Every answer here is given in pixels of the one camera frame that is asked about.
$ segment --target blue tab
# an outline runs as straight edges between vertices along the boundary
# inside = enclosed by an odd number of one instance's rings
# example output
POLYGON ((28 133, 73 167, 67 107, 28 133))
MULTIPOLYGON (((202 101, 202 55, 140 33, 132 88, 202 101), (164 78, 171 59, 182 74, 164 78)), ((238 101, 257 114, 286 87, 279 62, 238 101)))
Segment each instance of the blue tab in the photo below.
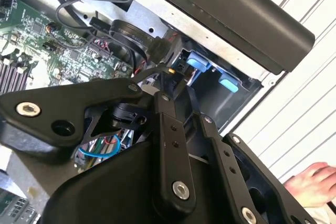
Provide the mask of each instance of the blue tab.
POLYGON ((206 59, 199 56, 193 51, 190 53, 187 59, 187 63, 202 73, 204 73, 210 66, 209 62, 206 59))
POLYGON ((220 77, 219 82, 228 90, 230 90, 232 93, 236 93, 239 89, 238 88, 239 81, 225 72, 220 77))

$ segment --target blue wire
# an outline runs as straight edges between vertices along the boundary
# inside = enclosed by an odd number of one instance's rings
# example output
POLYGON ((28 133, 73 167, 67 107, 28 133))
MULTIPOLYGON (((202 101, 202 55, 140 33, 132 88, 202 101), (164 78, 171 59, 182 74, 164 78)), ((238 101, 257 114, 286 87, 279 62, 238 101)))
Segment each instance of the blue wire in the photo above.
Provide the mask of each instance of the blue wire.
POLYGON ((84 151, 82 148, 79 148, 79 151, 82 152, 84 155, 87 155, 89 157, 98 157, 98 158, 113 157, 115 154, 117 154, 120 151, 120 147, 121 147, 120 138, 118 138, 117 135, 114 135, 114 137, 117 139, 117 147, 114 148, 114 150, 110 153, 105 153, 105 154, 91 153, 91 152, 84 151))

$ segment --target white corrugated wall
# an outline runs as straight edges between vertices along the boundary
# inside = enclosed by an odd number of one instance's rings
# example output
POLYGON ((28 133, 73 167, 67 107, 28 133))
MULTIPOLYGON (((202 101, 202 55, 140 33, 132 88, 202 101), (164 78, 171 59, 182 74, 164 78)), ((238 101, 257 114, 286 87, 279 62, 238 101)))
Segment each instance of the white corrugated wall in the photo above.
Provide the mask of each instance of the white corrugated wall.
POLYGON ((283 182, 313 162, 336 165, 336 0, 273 1, 316 43, 235 133, 283 182))

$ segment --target motherboard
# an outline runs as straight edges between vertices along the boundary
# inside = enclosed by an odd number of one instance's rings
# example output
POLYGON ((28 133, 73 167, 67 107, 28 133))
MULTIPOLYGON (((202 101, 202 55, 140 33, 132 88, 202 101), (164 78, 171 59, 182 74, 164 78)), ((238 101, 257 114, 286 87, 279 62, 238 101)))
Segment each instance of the motherboard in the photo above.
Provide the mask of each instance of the motherboard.
MULTIPOLYGON (((0 67, 14 66, 16 72, 30 79, 27 85, 31 88, 132 74, 132 67, 115 57, 106 42, 87 41, 20 0, 0 0, 0 40, 5 41, 2 50, 0 47, 0 67), (48 31, 50 25, 59 27, 53 36, 48 31), (78 49, 67 48, 58 41, 78 49)), ((0 80, 7 76, 2 75, 1 68, 0 74, 0 80)))

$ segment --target silver bolt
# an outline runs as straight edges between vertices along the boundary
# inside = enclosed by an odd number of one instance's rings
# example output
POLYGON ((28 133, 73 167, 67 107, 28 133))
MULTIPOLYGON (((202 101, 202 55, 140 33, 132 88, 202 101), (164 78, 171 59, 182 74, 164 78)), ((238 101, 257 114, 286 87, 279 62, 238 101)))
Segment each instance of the silver bolt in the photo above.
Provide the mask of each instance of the silver bolt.
POLYGON ((208 123, 212 123, 212 120, 210 118, 208 118, 207 116, 204 117, 204 120, 207 121, 208 123))
POLYGON ((242 214, 249 224, 257 224, 257 219, 250 209, 243 207, 242 214))
POLYGON ((161 97, 162 97, 164 100, 169 101, 169 97, 167 97, 166 95, 163 94, 161 97))
POLYGON ((236 143, 236 144, 240 144, 240 140, 239 138, 237 138, 236 136, 232 137, 232 140, 236 143))
POLYGON ((128 88, 134 92, 137 92, 138 91, 138 88, 134 85, 134 84, 130 84, 128 85, 128 88))
POLYGON ((174 182, 173 192, 178 198, 182 200, 189 199, 190 196, 189 188, 181 181, 174 182))
POLYGON ((32 118, 38 116, 41 113, 41 109, 32 102, 22 102, 16 106, 16 112, 20 115, 32 118))

